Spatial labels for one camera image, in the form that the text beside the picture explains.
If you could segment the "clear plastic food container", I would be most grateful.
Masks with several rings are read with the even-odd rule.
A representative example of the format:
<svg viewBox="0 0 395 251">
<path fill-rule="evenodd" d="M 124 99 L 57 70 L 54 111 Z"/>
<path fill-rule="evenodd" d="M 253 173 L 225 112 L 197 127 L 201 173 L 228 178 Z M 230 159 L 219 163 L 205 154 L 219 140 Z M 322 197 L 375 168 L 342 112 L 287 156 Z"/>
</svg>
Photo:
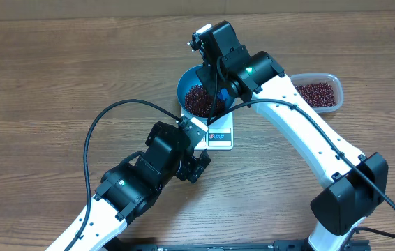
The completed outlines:
<svg viewBox="0 0 395 251">
<path fill-rule="evenodd" d="M 340 80 L 329 73 L 303 73 L 290 77 L 298 94 L 317 112 L 334 112 L 343 104 Z"/>
</svg>

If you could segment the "teal blue bowl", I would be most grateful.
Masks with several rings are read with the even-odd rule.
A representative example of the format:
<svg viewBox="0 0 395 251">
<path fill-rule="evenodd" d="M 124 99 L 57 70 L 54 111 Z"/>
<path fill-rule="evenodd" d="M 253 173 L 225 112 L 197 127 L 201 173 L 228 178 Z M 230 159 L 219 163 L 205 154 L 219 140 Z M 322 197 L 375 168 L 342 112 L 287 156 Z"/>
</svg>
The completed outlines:
<svg viewBox="0 0 395 251">
<path fill-rule="evenodd" d="M 190 68 L 189 70 L 187 70 L 182 76 L 181 79 L 179 80 L 179 83 L 177 85 L 177 99 L 179 101 L 179 104 L 181 106 L 181 108 L 185 111 L 188 112 L 185 107 L 184 107 L 184 98 L 185 95 L 188 93 L 188 91 L 190 90 L 191 87 L 196 86 L 196 85 L 201 85 L 200 80 L 198 79 L 198 76 L 196 75 L 196 70 L 199 68 L 200 66 L 194 66 L 192 68 Z M 231 106 L 234 103 L 234 99 L 231 99 L 230 102 L 226 102 L 225 103 L 225 110 L 231 108 Z"/>
</svg>

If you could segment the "blue plastic measuring scoop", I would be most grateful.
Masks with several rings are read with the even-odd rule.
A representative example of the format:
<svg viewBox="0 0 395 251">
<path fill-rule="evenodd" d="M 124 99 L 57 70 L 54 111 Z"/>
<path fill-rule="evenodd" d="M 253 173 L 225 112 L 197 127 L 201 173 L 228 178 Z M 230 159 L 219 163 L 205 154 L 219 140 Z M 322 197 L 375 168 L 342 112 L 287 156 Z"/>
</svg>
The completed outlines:
<svg viewBox="0 0 395 251">
<path fill-rule="evenodd" d="M 223 102 L 230 102 L 232 97 L 230 96 L 230 94 L 228 93 L 227 89 L 221 89 L 218 94 L 217 97 L 219 100 L 223 101 Z"/>
</svg>

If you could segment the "red beans in bowl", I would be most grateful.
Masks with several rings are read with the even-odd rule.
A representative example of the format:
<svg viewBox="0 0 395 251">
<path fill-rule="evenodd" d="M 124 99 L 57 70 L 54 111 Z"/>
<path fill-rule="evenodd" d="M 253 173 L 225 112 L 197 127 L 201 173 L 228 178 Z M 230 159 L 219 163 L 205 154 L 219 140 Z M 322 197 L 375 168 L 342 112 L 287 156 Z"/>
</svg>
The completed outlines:
<svg viewBox="0 0 395 251">
<path fill-rule="evenodd" d="M 218 115 L 225 110 L 225 102 L 209 95 L 201 86 L 196 85 L 190 88 L 184 98 L 185 109 L 195 116 L 208 118 L 212 105 L 216 101 L 213 115 Z"/>
</svg>

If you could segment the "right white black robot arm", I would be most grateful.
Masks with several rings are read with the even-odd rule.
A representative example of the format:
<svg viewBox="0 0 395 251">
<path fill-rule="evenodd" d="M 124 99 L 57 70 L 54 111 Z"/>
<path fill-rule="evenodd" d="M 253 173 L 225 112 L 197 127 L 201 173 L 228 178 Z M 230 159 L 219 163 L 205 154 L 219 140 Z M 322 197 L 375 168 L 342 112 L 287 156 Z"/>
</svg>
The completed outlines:
<svg viewBox="0 0 395 251">
<path fill-rule="evenodd" d="M 250 55 L 227 21 L 197 30 L 189 42 L 204 60 L 197 75 L 208 90 L 225 89 L 265 117 L 295 147 L 323 191 L 311 202 L 317 224 L 307 250 L 342 250 L 383 202 L 388 164 L 345 141 L 297 92 L 268 53 Z"/>
</svg>

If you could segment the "white digital kitchen scale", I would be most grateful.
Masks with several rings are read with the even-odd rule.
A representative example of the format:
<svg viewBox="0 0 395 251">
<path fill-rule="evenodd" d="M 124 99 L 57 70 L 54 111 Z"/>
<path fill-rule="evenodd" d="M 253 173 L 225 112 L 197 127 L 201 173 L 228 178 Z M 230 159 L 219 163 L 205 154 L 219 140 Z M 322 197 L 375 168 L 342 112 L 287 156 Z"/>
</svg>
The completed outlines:
<svg viewBox="0 0 395 251">
<path fill-rule="evenodd" d="M 233 113 L 230 112 L 209 126 L 208 133 L 195 150 L 229 151 L 234 146 Z"/>
</svg>

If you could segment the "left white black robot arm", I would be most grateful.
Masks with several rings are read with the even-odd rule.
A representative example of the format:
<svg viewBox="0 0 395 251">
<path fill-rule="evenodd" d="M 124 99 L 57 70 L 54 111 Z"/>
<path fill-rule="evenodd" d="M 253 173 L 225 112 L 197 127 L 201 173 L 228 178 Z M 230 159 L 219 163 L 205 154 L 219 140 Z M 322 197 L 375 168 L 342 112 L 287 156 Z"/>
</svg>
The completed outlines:
<svg viewBox="0 0 395 251">
<path fill-rule="evenodd" d="M 134 153 L 103 175 L 91 206 L 49 250 L 102 250 L 156 203 L 172 177 L 195 183 L 210 163 L 206 151 L 193 155 L 208 130 L 197 118 L 183 119 L 178 125 L 156 123 L 145 142 L 147 150 Z"/>
</svg>

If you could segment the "red adzuki beans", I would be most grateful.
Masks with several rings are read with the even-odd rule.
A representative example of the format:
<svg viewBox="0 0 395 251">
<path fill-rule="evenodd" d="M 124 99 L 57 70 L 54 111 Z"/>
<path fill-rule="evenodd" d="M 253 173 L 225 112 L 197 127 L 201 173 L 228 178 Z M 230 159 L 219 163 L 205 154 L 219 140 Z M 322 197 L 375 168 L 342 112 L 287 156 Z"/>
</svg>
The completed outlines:
<svg viewBox="0 0 395 251">
<path fill-rule="evenodd" d="M 336 104 L 334 89 L 326 82 L 295 86 L 299 95 L 312 107 L 333 107 Z"/>
</svg>

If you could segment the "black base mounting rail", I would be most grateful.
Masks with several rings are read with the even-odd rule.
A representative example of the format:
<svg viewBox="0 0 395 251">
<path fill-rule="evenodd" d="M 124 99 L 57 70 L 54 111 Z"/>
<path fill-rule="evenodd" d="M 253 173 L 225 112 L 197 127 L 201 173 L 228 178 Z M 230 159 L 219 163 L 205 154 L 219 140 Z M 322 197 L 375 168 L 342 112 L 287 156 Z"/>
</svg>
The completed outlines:
<svg viewBox="0 0 395 251">
<path fill-rule="evenodd" d="M 238 243 L 238 244 L 205 244 L 205 245 L 154 245 L 124 243 L 117 237 L 105 244 L 102 250 L 107 251 L 301 251 L 309 250 L 307 241 L 279 240 L 273 243 Z"/>
</svg>

